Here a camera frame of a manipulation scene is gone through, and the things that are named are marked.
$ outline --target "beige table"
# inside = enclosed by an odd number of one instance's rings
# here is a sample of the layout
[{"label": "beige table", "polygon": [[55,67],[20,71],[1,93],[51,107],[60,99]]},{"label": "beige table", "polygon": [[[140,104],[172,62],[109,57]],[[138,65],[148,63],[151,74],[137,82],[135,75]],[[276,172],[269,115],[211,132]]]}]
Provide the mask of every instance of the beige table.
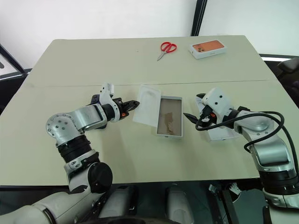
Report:
[{"label": "beige table", "polygon": [[[190,44],[219,39],[227,53],[196,60]],[[160,44],[178,49],[160,61]],[[111,82],[177,84],[275,80],[245,36],[54,40],[26,82],[33,86],[87,86]]]},{"label": "beige table", "polygon": [[[273,110],[299,146],[299,111],[278,81],[153,85],[163,95],[181,96],[184,111],[197,114],[195,95],[222,88],[233,104],[254,111]],[[32,87],[26,82],[0,116],[0,185],[66,185],[63,159],[45,131],[47,119],[89,103],[100,86]],[[138,85],[115,87],[115,97],[136,99]],[[203,132],[184,118],[184,137],[155,136],[153,128],[132,121],[134,112],[105,130],[86,135],[100,159],[111,167],[114,183],[237,179],[258,176],[243,137],[208,143]]]}]

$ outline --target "black chair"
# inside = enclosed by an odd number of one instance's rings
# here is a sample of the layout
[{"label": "black chair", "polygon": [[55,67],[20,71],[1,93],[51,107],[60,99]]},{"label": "black chair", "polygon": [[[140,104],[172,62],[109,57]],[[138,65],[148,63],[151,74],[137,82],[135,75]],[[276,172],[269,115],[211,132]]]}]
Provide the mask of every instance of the black chair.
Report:
[{"label": "black chair", "polygon": [[281,62],[278,67],[282,72],[277,79],[299,108],[299,57]]}]

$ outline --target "white box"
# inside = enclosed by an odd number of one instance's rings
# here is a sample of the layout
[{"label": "white box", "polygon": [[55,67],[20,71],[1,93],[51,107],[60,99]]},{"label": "white box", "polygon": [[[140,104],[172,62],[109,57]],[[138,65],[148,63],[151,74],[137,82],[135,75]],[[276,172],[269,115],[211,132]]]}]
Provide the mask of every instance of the white box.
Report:
[{"label": "white box", "polygon": [[225,53],[227,47],[219,40],[191,44],[189,51],[196,58],[204,58]]},{"label": "white box", "polygon": [[183,99],[161,96],[157,135],[180,139],[183,137]]}]

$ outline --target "white wall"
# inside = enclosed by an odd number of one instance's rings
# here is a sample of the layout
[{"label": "white wall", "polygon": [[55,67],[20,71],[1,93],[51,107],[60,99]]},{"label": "white wall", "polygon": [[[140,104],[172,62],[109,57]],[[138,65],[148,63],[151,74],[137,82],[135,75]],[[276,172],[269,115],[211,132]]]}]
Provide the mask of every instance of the white wall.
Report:
[{"label": "white wall", "polygon": [[189,36],[195,5],[196,0],[0,0],[0,42],[24,68],[32,68],[54,39]]},{"label": "white wall", "polygon": [[299,56],[299,0],[208,0],[199,35],[246,35],[260,54]]}]

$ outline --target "black cable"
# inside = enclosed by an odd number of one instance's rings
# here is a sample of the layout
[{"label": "black cable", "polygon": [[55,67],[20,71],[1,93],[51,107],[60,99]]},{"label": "black cable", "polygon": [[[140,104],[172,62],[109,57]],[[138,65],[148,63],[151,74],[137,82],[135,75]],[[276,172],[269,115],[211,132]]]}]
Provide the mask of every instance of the black cable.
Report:
[{"label": "black cable", "polygon": [[[268,117],[268,118],[274,120],[278,124],[278,127],[273,132],[271,132],[270,134],[268,134],[268,135],[266,135],[266,136],[264,136],[262,138],[259,138],[257,140],[254,140],[254,141],[251,141],[251,142],[245,144],[244,149],[247,152],[250,152],[248,150],[248,148],[247,148],[248,146],[250,146],[252,144],[255,144],[257,142],[263,141],[265,139],[268,139],[268,138],[272,137],[273,135],[275,135],[277,132],[279,132],[280,129],[283,129],[283,131],[284,131],[284,133],[285,133],[285,135],[286,135],[286,137],[287,137],[287,139],[288,139],[288,141],[290,143],[290,147],[291,147],[291,151],[292,151],[292,156],[293,156],[293,160],[294,160],[294,166],[295,166],[296,173],[299,174],[299,166],[298,166],[297,153],[296,153],[295,146],[294,146],[294,143],[292,141],[292,138],[291,138],[288,130],[286,129],[286,127],[283,125],[284,122],[285,122],[285,119],[284,119],[283,115],[280,114],[280,113],[278,113],[278,112],[274,112],[274,111],[264,111],[263,113],[246,114],[246,115],[240,116],[238,118],[233,118],[233,119],[227,120],[225,122],[222,122],[222,123],[210,126],[210,127],[202,127],[202,128],[199,128],[199,120],[198,120],[197,123],[196,123],[196,125],[195,125],[195,128],[198,131],[205,131],[205,130],[214,129],[214,128],[217,128],[217,127],[220,127],[220,126],[228,125],[228,124],[231,124],[231,123],[233,123],[235,121],[242,120],[242,119],[245,119],[245,118],[257,117],[257,116]],[[281,120],[279,121],[274,116],[268,115],[268,113],[278,115]]]}]

